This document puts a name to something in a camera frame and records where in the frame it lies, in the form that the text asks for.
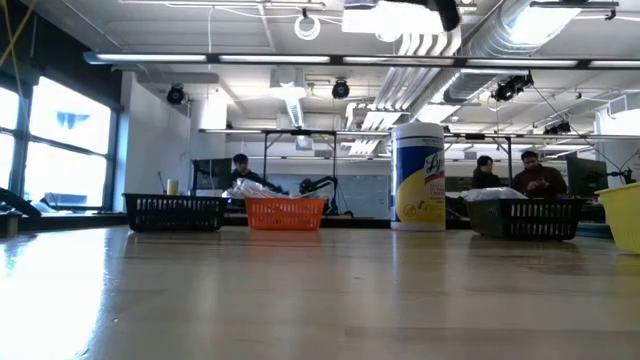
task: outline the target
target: window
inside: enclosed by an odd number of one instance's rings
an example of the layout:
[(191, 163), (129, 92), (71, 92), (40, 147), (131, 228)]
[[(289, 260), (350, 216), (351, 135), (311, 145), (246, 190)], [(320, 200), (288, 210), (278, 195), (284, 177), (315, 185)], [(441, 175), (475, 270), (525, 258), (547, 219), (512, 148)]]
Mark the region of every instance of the window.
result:
[(107, 161), (104, 157), (30, 143), (24, 196), (54, 206), (102, 205)]
[(13, 164), (13, 137), (0, 134), (0, 187), (9, 188), (9, 175)]
[(33, 89), (24, 198), (59, 207), (102, 207), (111, 109), (41, 77)]
[(110, 127), (108, 107), (44, 77), (34, 87), (32, 135), (106, 154)]
[(18, 121), (18, 94), (0, 87), (0, 187), (9, 188), (13, 164), (13, 130)]
[(0, 127), (8, 130), (14, 130), (16, 128), (18, 107), (20, 106), (19, 99), (18, 94), (0, 88)]

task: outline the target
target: black basket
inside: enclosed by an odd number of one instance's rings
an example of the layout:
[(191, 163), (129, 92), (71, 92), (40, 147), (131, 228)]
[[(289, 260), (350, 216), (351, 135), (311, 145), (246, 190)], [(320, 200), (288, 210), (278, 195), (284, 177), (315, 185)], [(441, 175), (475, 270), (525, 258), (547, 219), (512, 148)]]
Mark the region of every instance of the black basket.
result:
[(124, 194), (133, 231), (216, 231), (227, 199), (204, 196)]
[(471, 229), (512, 240), (571, 240), (576, 236), (580, 200), (486, 200), (467, 204)]

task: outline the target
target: window frame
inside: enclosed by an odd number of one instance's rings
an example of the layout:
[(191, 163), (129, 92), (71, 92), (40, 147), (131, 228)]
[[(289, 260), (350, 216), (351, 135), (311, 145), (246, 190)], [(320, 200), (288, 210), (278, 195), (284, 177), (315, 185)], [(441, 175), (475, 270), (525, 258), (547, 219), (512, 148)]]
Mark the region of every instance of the window frame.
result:
[[(9, 79), (11, 76), (8, 74), (0, 73), (0, 87), (3, 87), (9, 91), (15, 92), (20, 96), (18, 92), (18, 86), (15, 78), (13, 78), (13, 82)], [(20, 106), (18, 109), (18, 119), (16, 122), (15, 129), (7, 129), (0, 127), (0, 133), (10, 135), (14, 138), (14, 149), (13, 149), (13, 163), (11, 166), (11, 173), (9, 177), (9, 190), (18, 194), (19, 196), (24, 196), (24, 184), (25, 184), (25, 174), (26, 174), (26, 163), (27, 156), (29, 151), (29, 144), (31, 142), (45, 144), (51, 147), (55, 147), (61, 150), (70, 151), (74, 153), (79, 153), (83, 155), (93, 155), (99, 156), (106, 160), (107, 169), (105, 172), (104, 179), (104, 187), (102, 192), (102, 205), (101, 206), (53, 206), (56, 210), (72, 210), (72, 211), (111, 211), (113, 209), (113, 191), (114, 191), (114, 179), (115, 179), (115, 161), (116, 161), (116, 150), (117, 150), (117, 132), (120, 123), (120, 109), (114, 109), (90, 95), (85, 95), (79, 91), (76, 91), (73, 88), (67, 87), (66, 85), (60, 84), (60, 86), (64, 86), (74, 92), (77, 92), (83, 96), (88, 97), (89, 99), (96, 101), (102, 105), (107, 106), (111, 110), (111, 117), (109, 123), (109, 139), (108, 139), (108, 149), (106, 154), (101, 154), (89, 149), (85, 149), (83, 147), (63, 143), (56, 140), (51, 140), (47, 138), (43, 138), (40, 136), (32, 135), (29, 132), (29, 125), (31, 123), (31, 109), (33, 106), (33, 89), (37, 84), (27, 84), (24, 81), (21, 81), (21, 87), (23, 92), (23, 97), (20, 97), (20, 101), (24, 103), (25, 106)]]

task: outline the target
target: clear plastic sheet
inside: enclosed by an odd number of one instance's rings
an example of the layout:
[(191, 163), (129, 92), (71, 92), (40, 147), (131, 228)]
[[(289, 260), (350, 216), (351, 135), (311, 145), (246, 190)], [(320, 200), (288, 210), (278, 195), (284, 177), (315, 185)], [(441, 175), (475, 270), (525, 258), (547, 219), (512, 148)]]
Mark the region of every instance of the clear plastic sheet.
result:
[(528, 199), (526, 196), (509, 187), (463, 191), (460, 197), (467, 202), (495, 199)]
[(289, 196), (279, 194), (272, 191), (266, 186), (260, 183), (251, 181), (248, 179), (238, 179), (233, 183), (233, 187), (224, 193), (222, 197), (231, 199), (244, 199), (244, 198), (279, 198), (279, 199), (293, 199), (293, 198), (326, 198), (327, 195), (319, 194), (317, 192), (311, 192), (299, 196)]

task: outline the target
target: person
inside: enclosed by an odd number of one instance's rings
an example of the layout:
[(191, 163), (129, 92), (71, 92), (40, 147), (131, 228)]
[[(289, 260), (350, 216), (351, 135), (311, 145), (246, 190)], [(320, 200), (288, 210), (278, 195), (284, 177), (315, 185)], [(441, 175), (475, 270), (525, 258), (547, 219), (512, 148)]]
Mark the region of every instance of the person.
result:
[(567, 193), (567, 183), (560, 171), (542, 166), (538, 154), (525, 151), (521, 156), (524, 170), (513, 178), (513, 188), (530, 198), (557, 199)]
[(483, 155), (476, 163), (478, 166), (473, 171), (471, 187), (473, 189), (500, 187), (500, 178), (493, 173), (493, 159)]
[(247, 155), (236, 154), (236, 156), (233, 157), (233, 164), (236, 167), (231, 173), (231, 180), (233, 182), (236, 182), (236, 180), (238, 179), (248, 179), (257, 182), (258, 184), (262, 184), (274, 192), (280, 194), (288, 194), (286, 191), (282, 190), (281, 186), (277, 186), (266, 180), (262, 180), (260, 175), (251, 171), (251, 169), (249, 169), (249, 158), (247, 157)]
[(235, 182), (240, 179), (249, 179), (257, 183), (262, 183), (260, 175), (254, 173), (249, 169), (249, 158), (245, 154), (236, 154), (233, 157), (233, 165), (236, 167), (231, 173), (231, 180)]

